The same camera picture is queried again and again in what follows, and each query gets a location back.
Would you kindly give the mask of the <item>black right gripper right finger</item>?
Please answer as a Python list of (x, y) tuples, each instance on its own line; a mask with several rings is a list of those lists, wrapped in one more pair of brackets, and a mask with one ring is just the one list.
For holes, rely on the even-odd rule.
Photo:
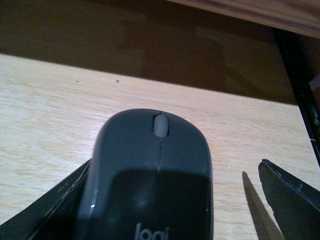
[(320, 238), (320, 191), (263, 159), (258, 166), (262, 189), (286, 240)]

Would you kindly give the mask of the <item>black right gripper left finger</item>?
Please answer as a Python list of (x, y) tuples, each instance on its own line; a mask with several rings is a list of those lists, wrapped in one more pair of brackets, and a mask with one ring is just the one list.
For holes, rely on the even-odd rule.
[(90, 160), (0, 225), (2, 240), (71, 240)]

